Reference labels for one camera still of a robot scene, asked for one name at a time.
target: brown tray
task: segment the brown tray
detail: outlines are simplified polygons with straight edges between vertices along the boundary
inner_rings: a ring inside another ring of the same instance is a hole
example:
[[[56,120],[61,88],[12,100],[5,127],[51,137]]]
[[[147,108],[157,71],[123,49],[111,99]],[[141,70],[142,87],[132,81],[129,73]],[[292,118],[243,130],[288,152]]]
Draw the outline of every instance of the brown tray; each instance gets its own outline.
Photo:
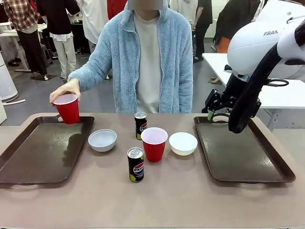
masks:
[[[59,116],[38,117],[0,156],[0,184],[59,183],[71,173],[93,117],[66,125]]]
[[[226,121],[195,117],[195,125],[213,178],[238,183],[286,183],[295,174],[250,120],[241,134],[228,130]]]

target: black soda can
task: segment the black soda can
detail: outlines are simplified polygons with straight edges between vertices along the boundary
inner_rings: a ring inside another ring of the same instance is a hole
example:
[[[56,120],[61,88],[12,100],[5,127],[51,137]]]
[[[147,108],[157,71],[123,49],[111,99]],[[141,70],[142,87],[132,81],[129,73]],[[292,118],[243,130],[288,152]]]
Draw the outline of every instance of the black soda can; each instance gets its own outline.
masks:
[[[142,132],[147,128],[147,114],[145,112],[138,112],[134,115],[135,120],[135,137],[141,139]]]
[[[144,151],[134,147],[127,152],[129,163],[129,179],[132,182],[140,182],[144,178]]]

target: white bowl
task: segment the white bowl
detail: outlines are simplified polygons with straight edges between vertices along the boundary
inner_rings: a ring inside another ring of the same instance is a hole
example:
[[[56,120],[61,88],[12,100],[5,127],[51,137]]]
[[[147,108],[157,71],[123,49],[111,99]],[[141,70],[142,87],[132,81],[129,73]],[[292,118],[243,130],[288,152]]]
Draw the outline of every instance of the white bowl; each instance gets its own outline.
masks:
[[[107,152],[116,144],[117,135],[113,130],[98,130],[89,136],[88,142],[97,152]]]
[[[181,156],[192,154],[198,145],[198,141],[193,135],[184,132],[173,134],[169,142],[172,151]]]

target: plaid shirt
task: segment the plaid shirt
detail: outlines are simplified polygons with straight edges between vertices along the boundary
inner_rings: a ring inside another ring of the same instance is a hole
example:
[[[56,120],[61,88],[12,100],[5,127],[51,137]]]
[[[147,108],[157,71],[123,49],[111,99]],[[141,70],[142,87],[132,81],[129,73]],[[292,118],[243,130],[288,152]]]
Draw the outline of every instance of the plaid shirt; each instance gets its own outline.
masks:
[[[37,24],[39,14],[29,0],[4,0],[4,9],[16,30],[26,30]]]

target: red plastic cup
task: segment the red plastic cup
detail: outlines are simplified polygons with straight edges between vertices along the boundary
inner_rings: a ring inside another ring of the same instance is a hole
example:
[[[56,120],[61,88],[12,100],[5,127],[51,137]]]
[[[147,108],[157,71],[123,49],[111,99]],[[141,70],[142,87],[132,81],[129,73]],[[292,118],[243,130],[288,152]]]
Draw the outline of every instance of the red plastic cup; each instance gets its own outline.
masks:
[[[157,127],[148,128],[141,134],[146,157],[151,162],[161,161],[167,140],[165,130]]]
[[[66,124],[74,124],[80,121],[80,111],[78,108],[77,95],[64,94],[59,96],[54,105]]]

